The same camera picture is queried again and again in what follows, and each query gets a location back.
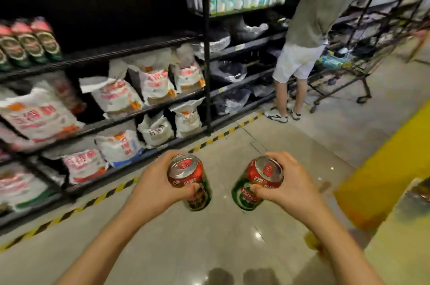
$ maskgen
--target red pull tab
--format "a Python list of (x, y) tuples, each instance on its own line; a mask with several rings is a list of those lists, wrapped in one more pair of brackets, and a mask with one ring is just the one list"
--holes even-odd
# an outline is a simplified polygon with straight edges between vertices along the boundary
[(272, 176), (273, 168), (270, 165), (266, 165), (263, 168), (263, 174), (266, 175), (268, 178)]
[(183, 160), (182, 162), (179, 163), (178, 167), (183, 170), (184, 168), (190, 166), (193, 163), (193, 161), (191, 159), (186, 159)]

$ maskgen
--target can lid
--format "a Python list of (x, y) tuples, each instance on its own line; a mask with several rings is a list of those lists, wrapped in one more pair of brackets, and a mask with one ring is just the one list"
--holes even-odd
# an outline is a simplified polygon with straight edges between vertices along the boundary
[(282, 182), (284, 179), (281, 165), (268, 156), (260, 156), (255, 160), (255, 167), (258, 173), (271, 182)]
[(168, 175), (172, 179), (184, 179), (197, 168), (198, 158), (190, 154), (179, 154), (172, 159)]

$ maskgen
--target person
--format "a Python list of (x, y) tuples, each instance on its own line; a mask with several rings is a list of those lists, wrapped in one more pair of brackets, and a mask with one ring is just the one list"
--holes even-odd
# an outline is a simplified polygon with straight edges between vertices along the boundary
[[(266, 111), (266, 117), (287, 123), (288, 112), (294, 120), (300, 120), (307, 93), (307, 77), (328, 44), (328, 32), (352, 1), (300, 0), (273, 72), (277, 108)], [(292, 75), (297, 78), (297, 94), (295, 103), (287, 105), (286, 83)]]
[[(104, 284), (121, 251), (137, 231), (169, 206), (190, 198), (198, 190), (196, 183), (174, 188), (168, 182), (170, 162), (178, 153), (168, 151), (148, 165), (125, 205), (56, 285)], [(275, 202), (314, 232), (343, 284), (384, 285), (361, 249), (331, 214), (305, 169), (286, 152), (265, 154), (282, 166), (284, 181), (278, 189), (252, 185), (251, 190)]]

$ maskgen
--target white shorts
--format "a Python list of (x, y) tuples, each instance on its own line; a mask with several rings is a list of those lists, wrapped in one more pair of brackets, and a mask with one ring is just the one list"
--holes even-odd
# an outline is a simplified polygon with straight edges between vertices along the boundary
[(298, 79), (307, 79), (325, 46), (326, 44), (309, 48), (286, 43), (276, 63), (273, 79), (286, 83), (292, 74)]

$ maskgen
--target man standing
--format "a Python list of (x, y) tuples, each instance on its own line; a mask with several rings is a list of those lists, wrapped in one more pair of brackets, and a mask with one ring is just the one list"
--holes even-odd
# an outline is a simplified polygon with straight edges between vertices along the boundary
[[(288, 112), (294, 120), (300, 119), (307, 93), (307, 77), (328, 43), (327, 33), (352, 1), (300, 0), (273, 73), (277, 109), (266, 111), (266, 117), (286, 123)], [(291, 75), (297, 78), (297, 95), (295, 104), (287, 107), (286, 83)]]

